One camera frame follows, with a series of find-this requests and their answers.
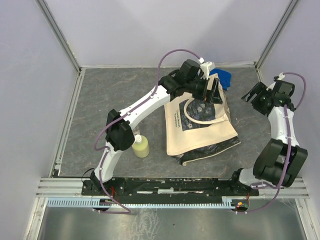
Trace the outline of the beige canvas tote bag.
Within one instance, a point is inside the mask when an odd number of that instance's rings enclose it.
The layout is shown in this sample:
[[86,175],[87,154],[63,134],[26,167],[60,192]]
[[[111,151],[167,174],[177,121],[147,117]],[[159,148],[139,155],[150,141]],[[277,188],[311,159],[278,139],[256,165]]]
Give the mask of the beige canvas tote bag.
[[221,85],[218,92],[221,104],[196,100],[190,93],[184,93],[164,106],[166,153],[183,166],[241,143]]

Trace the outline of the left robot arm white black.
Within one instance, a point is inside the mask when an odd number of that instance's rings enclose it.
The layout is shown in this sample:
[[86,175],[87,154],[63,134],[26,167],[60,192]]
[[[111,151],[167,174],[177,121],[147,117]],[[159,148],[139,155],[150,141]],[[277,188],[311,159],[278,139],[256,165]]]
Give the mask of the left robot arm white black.
[[210,61],[198,63],[187,59],[179,69],[163,76],[149,93],[135,103],[120,111],[112,109],[108,113],[106,126],[101,131],[105,135],[105,144],[94,147],[96,151],[103,151],[98,166],[90,175],[95,192],[106,195],[110,191],[109,180],[113,177],[120,156],[134,144],[134,128],[152,112],[184,93],[190,93],[193,99],[207,103],[221,101],[218,82],[210,80],[210,71],[215,67]]

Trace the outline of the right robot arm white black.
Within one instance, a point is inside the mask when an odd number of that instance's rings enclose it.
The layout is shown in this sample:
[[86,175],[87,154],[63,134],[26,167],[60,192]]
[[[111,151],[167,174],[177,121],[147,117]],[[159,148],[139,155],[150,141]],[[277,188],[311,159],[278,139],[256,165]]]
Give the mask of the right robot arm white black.
[[276,80],[270,86],[257,83],[241,99],[268,118],[271,139],[252,168],[240,168],[232,175],[229,191],[236,196],[247,190],[265,187],[288,188],[295,181],[308,157],[308,151],[297,141],[293,125],[296,108],[291,97],[295,85]]

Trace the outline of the clear square bottle dark cap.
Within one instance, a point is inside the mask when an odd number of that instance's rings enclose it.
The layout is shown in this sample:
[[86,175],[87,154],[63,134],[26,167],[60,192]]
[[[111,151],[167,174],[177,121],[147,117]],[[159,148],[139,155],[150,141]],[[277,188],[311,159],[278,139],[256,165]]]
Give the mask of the clear square bottle dark cap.
[[140,131],[140,128],[138,126],[136,126],[133,130],[133,135],[136,136],[136,135],[140,135],[141,134],[141,131]]

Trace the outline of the yellow green pump bottle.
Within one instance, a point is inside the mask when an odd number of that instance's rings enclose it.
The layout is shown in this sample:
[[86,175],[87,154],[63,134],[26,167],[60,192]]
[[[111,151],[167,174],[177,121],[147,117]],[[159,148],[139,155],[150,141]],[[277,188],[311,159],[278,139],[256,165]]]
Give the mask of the yellow green pump bottle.
[[147,138],[140,134],[135,135],[132,149],[138,158],[145,158],[150,153],[149,142]]

